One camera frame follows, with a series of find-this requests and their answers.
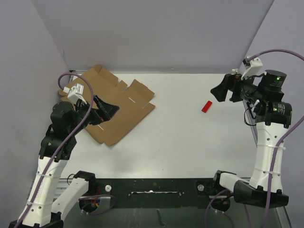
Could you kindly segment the brown cardboard box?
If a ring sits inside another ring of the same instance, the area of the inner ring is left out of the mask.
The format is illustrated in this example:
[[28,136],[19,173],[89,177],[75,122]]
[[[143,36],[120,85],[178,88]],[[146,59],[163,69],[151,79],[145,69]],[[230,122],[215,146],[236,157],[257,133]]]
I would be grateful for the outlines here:
[[154,92],[137,80],[127,85],[100,65],[95,65],[82,76],[90,83],[95,95],[104,102],[119,107],[110,121],[85,128],[100,144],[112,146],[119,142],[155,108],[150,103]]

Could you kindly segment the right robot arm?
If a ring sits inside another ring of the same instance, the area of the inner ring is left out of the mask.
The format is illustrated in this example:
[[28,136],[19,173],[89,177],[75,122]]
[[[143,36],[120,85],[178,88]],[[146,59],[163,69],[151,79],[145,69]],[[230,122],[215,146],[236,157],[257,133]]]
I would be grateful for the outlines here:
[[256,161],[250,180],[244,180],[227,171],[217,171],[211,182],[212,190],[222,194],[229,190],[237,203],[262,208],[286,206],[289,197],[283,193],[281,164],[284,148],[282,136],[287,133],[292,119],[292,106],[283,102],[282,86],[287,75],[276,70],[266,70],[259,75],[261,81],[254,85],[256,75],[242,79],[241,74],[226,74],[222,82],[211,89],[219,102],[224,102],[231,91],[230,101],[246,101],[255,115],[253,126],[257,130]]

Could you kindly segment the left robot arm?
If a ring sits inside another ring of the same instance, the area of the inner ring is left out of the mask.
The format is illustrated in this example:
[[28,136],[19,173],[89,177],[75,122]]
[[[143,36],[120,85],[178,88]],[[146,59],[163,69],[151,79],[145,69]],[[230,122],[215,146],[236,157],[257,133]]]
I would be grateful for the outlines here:
[[38,169],[26,206],[11,228],[61,228],[80,197],[97,192],[95,174],[78,171],[69,187],[55,199],[62,171],[76,145],[76,135],[90,125],[109,121],[119,110],[94,95],[96,108],[78,99],[75,104],[61,101],[53,106],[51,125],[41,142]]

